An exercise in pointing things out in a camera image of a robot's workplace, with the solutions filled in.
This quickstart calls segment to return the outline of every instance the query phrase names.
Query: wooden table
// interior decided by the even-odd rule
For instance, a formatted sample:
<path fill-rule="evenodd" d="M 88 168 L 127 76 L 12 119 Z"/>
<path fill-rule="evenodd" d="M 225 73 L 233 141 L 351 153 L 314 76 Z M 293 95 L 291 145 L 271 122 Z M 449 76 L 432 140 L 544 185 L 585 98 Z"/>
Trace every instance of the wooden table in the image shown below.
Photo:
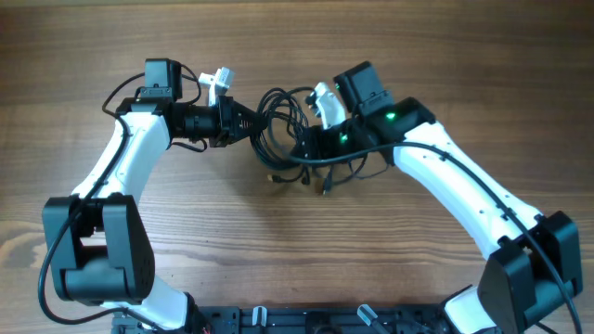
<path fill-rule="evenodd" d="M 198 73 L 229 67 L 228 94 L 254 109 L 271 87 L 330 82 L 372 61 L 396 99 L 423 102 L 513 194 L 575 219 L 585 279 L 575 304 L 594 332 L 593 13 L 497 1 L 3 9 L 0 332 L 109 331 L 109 319 L 65 328 L 40 312 L 40 212 L 97 162 L 113 132 L 100 112 L 107 94 L 145 58 L 164 57 Z M 366 172 L 381 167 L 375 156 Z M 244 307 L 439 302 L 478 283 L 472 239 L 396 169 L 325 197 L 269 173 L 248 141 L 164 154 L 139 206 L 157 274 L 199 305 Z M 48 289 L 57 313 L 89 313 Z M 564 308 L 545 323 L 571 332 Z"/>

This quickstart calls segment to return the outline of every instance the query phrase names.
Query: white plastic part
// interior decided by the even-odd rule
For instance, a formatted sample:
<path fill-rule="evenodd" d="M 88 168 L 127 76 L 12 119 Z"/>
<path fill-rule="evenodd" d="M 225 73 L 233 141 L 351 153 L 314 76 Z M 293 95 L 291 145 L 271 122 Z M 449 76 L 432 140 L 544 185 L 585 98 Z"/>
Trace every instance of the white plastic part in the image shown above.
<path fill-rule="evenodd" d="M 171 288 L 158 276 L 155 276 L 150 294 L 140 305 L 131 305 L 127 302 L 104 302 L 101 306 L 107 309 L 127 307 L 163 329 L 178 329 L 186 323 L 186 294 Z"/>
<path fill-rule="evenodd" d="M 324 130 L 339 125 L 346 120 L 346 113 L 341 101 L 332 93 L 326 83 L 318 83 L 315 88 L 316 116 L 322 119 Z"/>
<path fill-rule="evenodd" d="M 458 159 L 481 178 L 506 205 L 512 208 L 520 221 L 530 229 L 536 225 L 540 212 L 503 188 L 481 167 L 474 163 L 447 135 L 439 122 L 424 123 L 405 134 L 410 142 L 435 145 Z M 468 231 L 485 259 L 499 249 L 497 241 L 507 236 L 517 238 L 522 232 L 468 175 L 450 161 L 423 148 L 394 148 L 394 163 L 404 173 L 421 182 L 448 209 Z"/>
<path fill-rule="evenodd" d="M 225 67 L 216 70 L 214 75 L 200 74 L 198 82 L 209 87 L 207 101 L 209 107 L 216 106 L 216 97 L 223 96 L 231 88 L 234 76 L 235 72 Z"/>
<path fill-rule="evenodd" d="M 262 313 L 262 318 L 258 324 L 258 313 Z M 263 306 L 256 306 L 252 311 L 252 326 L 266 327 L 268 321 L 268 309 Z"/>
<path fill-rule="evenodd" d="M 378 318 L 378 315 L 375 313 L 375 311 L 373 311 L 373 309 L 367 304 L 359 305 L 359 307 L 356 309 L 356 314 L 367 326 L 371 326 L 373 320 Z"/>
<path fill-rule="evenodd" d="M 122 118 L 128 124 L 128 143 L 107 178 L 107 183 L 99 189 L 94 198 L 104 199 L 112 193 L 119 192 L 132 195 L 138 204 L 150 172 L 169 145 L 169 131 L 162 116 L 151 115 L 149 112 L 129 112 Z M 78 194 L 83 198 L 91 190 L 120 146 L 122 133 L 122 126 L 116 121 L 113 136 L 95 168 L 72 194 Z"/>
<path fill-rule="evenodd" d="M 469 288 L 448 301 L 445 304 L 445 312 L 462 334 L 472 334 L 496 326 L 484 311 L 476 287 Z"/>

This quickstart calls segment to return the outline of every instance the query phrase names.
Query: black joint housing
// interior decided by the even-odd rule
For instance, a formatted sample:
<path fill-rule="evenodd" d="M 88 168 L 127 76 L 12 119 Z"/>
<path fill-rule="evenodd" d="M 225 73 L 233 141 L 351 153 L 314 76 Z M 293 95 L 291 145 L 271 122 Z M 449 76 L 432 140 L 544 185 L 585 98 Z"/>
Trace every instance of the black joint housing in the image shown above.
<path fill-rule="evenodd" d="M 167 124 L 171 138 L 188 138 L 192 142 L 217 136 L 221 131 L 218 110 L 188 103 L 173 103 Z"/>
<path fill-rule="evenodd" d="M 42 217 L 48 248 L 80 201 L 77 196 L 47 201 Z M 106 245 L 83 245 L 81 238 L 94 231 L 105 231 Z M 51 272 L 56 293 L 64 301 L 142 302 L 152 289 L 155 259 L 133 197 L 114 194 L 92 199 L 59 242 Z"/>
<path fill-rule="evenodd" d="M 541 219 L 530 234 L 552 261 L 570 297 L 583 289 L 579 237 L 563 212 Z M 523 333 L 563 305 L 564 300 L 542 259 L 524 236 L 501 239 L 487 261 L 478 296 L 484 310 L 506 334 Z"/>
<path fill-rule="evenodd" d="M 365 61 L 334 77 L 349 112 L 363 118 L 394 105 L 392 94 L 383 88 L 378 73 Z"/>
<path fill-rule="evenodd" d="M 340 126 L 327 130 L 314 125 L 305 129 L 300 142 L 308 143 L 310 151 L 298 145 L 291 154 L 310 159 L 330 159 L 349 153 L 375 148 L 380 145 L 401 142 L 405 133 L 428 122 L 435 123 L 435 116 L 413 97 L 392 105 L 390 108 L 378 110 L 367 116 L 365 120 L 352 118 Z M 394 165 L 394 149 L 380 151 L 386 163 Z"/>
<path fill-rule="evenodd" d="M 145 61 L 145 87 L 142 97 L 169 97 L 173 101 L 182 98 L 182 67 L 171 59 L 147 59 Z"/>
<path fill-rule="evenodd" d="M 219 96 L 217 103 L 220 132 L 209 138 L 211 148 L 224 148 L 250 135 L 261 133 L 267 126 L 266 118 L 231 96 Z"/>

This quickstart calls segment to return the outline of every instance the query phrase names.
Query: black cable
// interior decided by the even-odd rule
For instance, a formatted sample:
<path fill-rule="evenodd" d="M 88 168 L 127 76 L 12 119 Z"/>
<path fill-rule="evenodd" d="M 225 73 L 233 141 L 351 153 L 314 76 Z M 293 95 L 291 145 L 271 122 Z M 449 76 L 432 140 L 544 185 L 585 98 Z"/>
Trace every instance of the black cable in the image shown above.
<path fill-rule="evenodd" d="M 208 148 L 208 145 L 206 145 L 206 141 L 204 140 L 204 138 L 199 138 L 198 140 L 202 143 L 202 148 L 196 148 L 186 143 L 172 142 L 169 144 L 169 147 L 167 149 L 169 149 L 171 146 L 179 146 L 181 148 L 189 149 L 194 152 L 202 153 L 206 150 L 206 148 Z"/>
<path fill-rule="evenodd" d="M 149 326 L 156 328 L 159 331 L 163 331 L 163 329 L 160 328 L 159 326 L 157 326 L 156 324 L 149 322 L 143 316 L 137 315 L 134 312 L 129 311 L 125 307 L 118 307 L 118 308 L 105 310 L 105 311 L 96 313 L 94 315 L 85 316 L 85 317 L 82 317 L 79 319 L 62 318 L 58 315 L 55 315 L 49 309 L 49 305 L 47 304 L 47 299 L 45 296 L 45 281 L 47 279 L 47 271 L 49 269 L 49 265 L 52 261 L 52 258 L 54 257 L 54 253 L 56 252 L 59 242 L 64 237 L 64 234 L 66 233 L 68 228 L 72 227 L 72 225 L 78 221 L 78 219 L 80 218 L 81 211 L 83 210 L 84 206 L 89 202 L 89 200 L 91 198 L 93 198 L 93 196 L 95 196 L 95 194 L 103 186 L 105 180 L 110 175 L 111 170 L 117 163 L 118 159 L 122 156 L 122 153 L 123 153 L 123 151 L 126 147 L 126 144 L 128 142 L 128 137 L 130 134 L 130 132 L 128 130 L 128 125 L 118 114 L 114 113 L 113 111 L 108 110 L 107 105 L 110 103 L 111 99 L 124 86 L 126 86 L 133 80 L 138 79 L 142 76 L 144 76 L 144 73 L 137 74 L 137 75 L 129 78 L 128 80 L 124 81 L 113 92 L 111 92 L 111 94 L 108 96 L 108 98 L 103 103 L 103 106 L 101 107 L 103 112 L 110 115 L 114 119 L 116 119 L 122 126 L 122 141 L 120 142 L 118 149 L 116 150 L 115 154 L 111 158 L 110 162 L 108 163 L 107 167 L 105 168 L 105 170 L 103 171 L 101 176 L 96 180 L 93 187 L 91 187 L 91 190 L 86 194 L 86 196 L 84 196 L 84 198 L 81 200 L 81 202 L 76 206 L 76 208 L 68 216 L 68 218 L 66 219 L 64 224 L 60 227 L 56 238 L 54 239 L 54 241 L 52 241 L 52 244 L 49 246 L 49 248 L 47 250 L 47 254 L 45 255 L 44 262 L 42 263 L 42 266 L 41 266 L 41 270 L 40 270 L 40 274 L 39 274 L 39 281 L 38 281 L 38 285 L 37 285 L 37 298 L 39 300 L 39 305 L 40 305 L 42 311 L 44 312 L 45 316 L 47 316 L 50 320 L 57 322 L 59 324 L 62 324 L 62 325 L 80 325 L 80 324 L 83 324 L 83 323 L 86 323 L 89 321 L 99 319 L 100 317 L 105 316 L 105 315 L 111 315 L 114 313 L 122 313 L 124 315 L 129 315 L 142 323 L 148 324 Z"/>
<path fill-rule="evenodd" d="M 275 144 L 275 146 L 278 149 L 280 149 L 286 153 L 286 151 L 284 151 L 283 148 L 280 145 L 278 145 L 278 142 L 272 136 L 272 131 L 269 131 L 269 135 L 270 135 L 271 141 Z M 496 205 L 504 212 L 504 214 L 513 221 L 513 223 L 520 229 L 520 231 L 522 231 L 524 237 L 528 240 L 528 242 L 532 246 L 533 250 L 536 251 L 536 253 L 543 260 L 543 262 L 545 263 L 545 265 L 549 271 L 551 278 L 553 278 L 553 280 L 557 284 L 557 287 L 559 288 L 559 290 L 561 292 L 563 300 L 565 301 L 565 304 L 567 305 L 569 314 L 571 315 L 572 321 L 574 322 L 575 333 L 581 334 L 582 326 L 579 321 L 579 315 L 577 314 L 577 310 L 575 309 L 574 302 L 572 301 L 571 297 L 569 296 L 569 293 L 567 292 L 567 289 L 563 285 L 561 277 L 559 276 L 559 273 L 557 272 L 557 269 L 555 268 L 553 263 L 550 261 L 550 258 L 543 251 L 543 249 L 540 247 L 540 245 L 538 245 L 536 240 L 530 235 L 530 233 L 528 232 L 528 229 L 522 224 L 522 222 L 520 222 L 520 220 L 516 216 L 515 212 L 511 208 L 509 208 L 507 205 L 505 205 L 505 203 L 497 196 L 497 194 L 495 194 L 495 192 L 493 192 L 493 190 L 480 177 L 478 177 L 470 168 L 468 168 L 465 164 L 463 164 L 456 158 L 452 157 L 449 153 L 447 153 L 439 148 L 436 148 L 434 146 L 427 145 L 427 144 L 414 143 L 414 142 L 400 142 L 400 143 L 380 145 L 375 148 L 364 149 L 364 150 L 361 150 L 356 153 L 351 153 L 351 154 L 347 154 L 347 155 L 343 155 L 343 156 L 331 158 L 331 159 L 308 160 L 308 159 L 292 157 L 288 153 L 286 153 L 286 157 L 288 160 L 293 161 L 295 163 L 303 163 L 303 164 L 309 164 L 309 165 L 316 165 L 316 164 L 327 165 L 327 164 L 341 162 L 341 161 L 348 161 L 350 159 L 361 157 L 361 156 L 368 154 L 370 152 L 379 151 L 379 150 L 383 150 L 383 149 L 387 149 L 387 148 L 398 148 L 398 147 L 423 148 L 423 149 L 430 150 L 434 153 L 437 153 L 438 155 L 441 156 L 442 159 L 449 160 L 450 162 L 454 163 L 458 168 L 460 168 L 460 170 L 462 170 L 464 173 L 466 173 L 475 183 L 477 183 L 483 189 L 483 191 L 496 203 Z"/>
<path fill-rule="evenodd" d="M 536 326 L 542 330 L 544 330 L 545 332 L 547 332 L 548 334 L 557 334 L 556 331 L 552 330 L 550 327 L 548 327 L 547 325 L 541 323 L 541 322 L 537 322 Z"/>
<path fill-rule="evenodd" d="M 311 87 L 300 87 L 289 92 L 285 92 L 281 88 L 270 89 L 260 100 L 260 104 L 256 110 L 256 113 L 263 115 L 268 120 L 268 128 L 272 127 L 272 121 L 274 119 L 281 120 L 287 123 L 286 132 L 287 134 L 295 139 L 300 138 L 305 129 L 309 126 L 307 116 L 303 112 L 299 102 L 293 96 L 293 94 L 303 91 L 314 91 Z M 288 108 L 289 114 L 284 112 L 278 112 L 278 108 Z M 266 140 L 264 131 L 258 135 L 251 135 L 250 142 L 256 156 L 260 161 L 268 168 L 275 171 L 285 171 L 291 168 L 299 167 L 300 163 L 288 161 L 287 159 L 279 156 L 269 145 Z M 307 166 L 301 166 L 301 171 L 295 177 L 286 179 L 278 175 L 270 175 L 271 180 L 277 183 L 290 183 L 302 179 L 302 183 L 309 185 L 310 174 Z"/>
<path fill-rule="evenodd" d="M 190 81 L 193 81 L 196 83 L 196 86 L 198 87 L 198 96 L 194 97 L 193 99 L 189 100 L 188 103 L 189 105 L 193 105 L 194 103 L 196 103 L 199 99 L 200 96 L 202 95 L 202 88 L 200 87 L 200 83 L 198 82 L 198 78 L 196 77 L 196 74 L 194 74 L 194 72 L 186 65 L 181 64 L 182 68 L 186 69 L 187 72 L 189 72 L 190 74 L 192 74 L 192 77 L 188 77 L 187 75 L 182 74 L 182 78 L 184 79 L 188 79 Z"/>
<path fill-rule="evenodd" d="M 357 175 L 363 170 L 363 167 L 365 167 L 365 162 L 367 161 L 367 159 L 368 159 L 368 156 L 365 155 L 363 157 L 363 160 L 361 161 L 361 163 L 359 163 L 359 166 L 356 168 L 356 170 L 353 170 L 352 162 L 349 161 L 348 165 L 349 165 L 349 170 L 351 171 L 351 173 L 348 176 L 344 177 L 342 180 L 338 180 L 338 181 L 333 180 L 335 165 L 330 165 L 330 169 L 328 171 L 328 174 L 326 175 L 324 184 L 322 185 L 322 194 L 328 193 L 333 186 L 343 185 L 343 184 L 351 181 L 352 179 L 357 178 Z"/>
<path fill-rule="evenodd" d="M 353 171 L 353 161 L 348 161 L 347 162 L 348 166 L 349 166 L 349 170 L 351 171 L 351 174 L 354 178 L 356 178 L 357 180 L 365 180 L 365 179 L 369 179 L 371 177 L 375 177 L 378 176 L 381 173 L 385 173 L 390 169 L 390 164 L 386 162 L 386 167 L 384 169 L 382 169 L 379 172 L 370 174 L 370 175 L 363 175 L 360 176 L 359 173 L 361 172 L 361 170 L 363 169 L 363 165 L 365 164 L 364 161 L 361 162 L 361 164 L 359 165 L 359 167 Z"/>

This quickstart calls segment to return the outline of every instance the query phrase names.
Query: wood grain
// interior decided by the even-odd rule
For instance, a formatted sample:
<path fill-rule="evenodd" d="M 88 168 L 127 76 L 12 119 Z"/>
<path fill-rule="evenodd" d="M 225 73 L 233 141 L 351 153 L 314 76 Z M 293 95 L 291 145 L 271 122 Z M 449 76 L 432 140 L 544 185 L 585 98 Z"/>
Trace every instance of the wood grain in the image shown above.
<path fill-rule="evenodd" d="M 50 323 L 36 301 L 40 213 L 95 165 L 113 131 L 99 106 L 145 58 L 227 66 L 255 108 L 371 60 L 397 99 L 422 101 L 503 186 L 578 223 L 594 332 L 594 7 L 516 1 L 308 2 L 0 10 L 0 332 L 105 333 L 109 320 Z M 135 86 L 124 90 L 131 95 Z M 186 96 L 195 90 L 187 85 Z M 374 157 L 369 169 L 381 168 Z M 439 302 L 478 282 L 484 261 L 461 226 L 391 170 L 324 198 L 274 185 L 248 142 L 172 148 L 140 212 L 157 274 L 200 305 Z M 89 313 L 75 303 L 62 315 Z M 547 318 L 571 332 L 564 309 Z"/>

